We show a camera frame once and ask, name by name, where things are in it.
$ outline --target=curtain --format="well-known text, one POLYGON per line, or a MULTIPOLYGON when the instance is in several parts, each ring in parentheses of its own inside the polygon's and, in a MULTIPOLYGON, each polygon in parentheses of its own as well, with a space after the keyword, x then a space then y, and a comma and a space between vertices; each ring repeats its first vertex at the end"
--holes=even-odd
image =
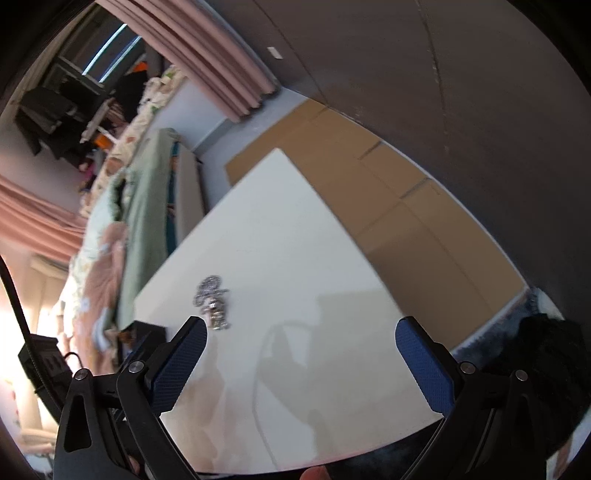
POLYGON ((232 121, 257 108, 273 81, 193 0, 98 0, 174 63, 232 121))
POLYGON ((0 235, 58 262, 82 244, 86 220, 0 177, 0 235))

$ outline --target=metal bolt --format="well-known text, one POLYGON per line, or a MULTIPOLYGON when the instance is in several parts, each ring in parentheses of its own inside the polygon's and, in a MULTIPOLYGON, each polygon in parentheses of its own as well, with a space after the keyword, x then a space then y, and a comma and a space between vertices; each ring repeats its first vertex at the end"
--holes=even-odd
POLYGON ((139 373, 144 369, 144 363, 140 362, 139 360, 135 361, 135 362, 131 362, 131 365, 129 366, 129 371, 133 374, 139 373))
POLYGON ((527 373, 523 370, 518 370, 517 372, 515 372, 515 376, 518 380, 521 380, 522 382, 527 380, 527 373))
POLYGON ((80 368, 75 374, 74 378, 76 380, 84 380, 88 376, 88 369, 87 368, 80 368))
POLYGON ((460 364, 460 370, 462 370, 462 372, 464 372, 466 375, 472 375, 476 371, 476 367, 470 362, 462 362, 460 364))

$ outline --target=tabletop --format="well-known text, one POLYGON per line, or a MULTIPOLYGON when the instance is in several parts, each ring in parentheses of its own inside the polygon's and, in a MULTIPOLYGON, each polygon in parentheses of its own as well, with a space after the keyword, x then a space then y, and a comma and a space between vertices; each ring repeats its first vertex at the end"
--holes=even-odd
POLYGON ((394 341, 403 317, 370 263, 281 150, 197 225, 136 299, 171 338, 209 275, 227 330, 206 349, 163 423, 199 472, 317 465, 433 423, 394 341))

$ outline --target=cable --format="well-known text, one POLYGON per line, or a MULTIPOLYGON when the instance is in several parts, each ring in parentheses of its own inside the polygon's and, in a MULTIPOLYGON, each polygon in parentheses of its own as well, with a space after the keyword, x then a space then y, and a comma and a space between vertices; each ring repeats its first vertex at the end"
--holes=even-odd
POLYGON ((41 380, 41 383, 47 390, 50 398, 56 404, 60 411, 64 409, 64 404, 61 402, 59 395, 56 393, 55 388, 53 387, 53 383, 51 382, 51 378, 43 365, 43 361, 39 357, 39 353, 35 350, 35 344, 31 337, 31 331, 29 330, 29 325, 27 324, 27 319, 25 318, 25 314, 22 311, 21 302, 18 299, 17 289, 14 286, 14 282, 12 281, 12 277, 10 275, 10 271, 8 267, 0 255, 0 277, 2 278, 2 283, 4 284, 4 289, 6 290, 6 294, 8 295, 8 300, 10 300, 10 305, 12 306, 12 310, 14 311, 14 316, 17 318, 18 326, 21 328, 22 337, 25 340, 25 346, 27 347, 27 352, 29 353, 29 357, 31 358, 31 362, 33 363, 33 367, 37 371, 37 375, 41 380))
POLYGON ((64 360, 68 360, 68 357, 70 355, 74 355, 77 359, 78 359, 78 363, 80 364, 80 368, 84 368, 84 365, 82 365, 82 360, 80 359, 80 355, 78 355, 76 352, 68 352, 64 355, 64 360))

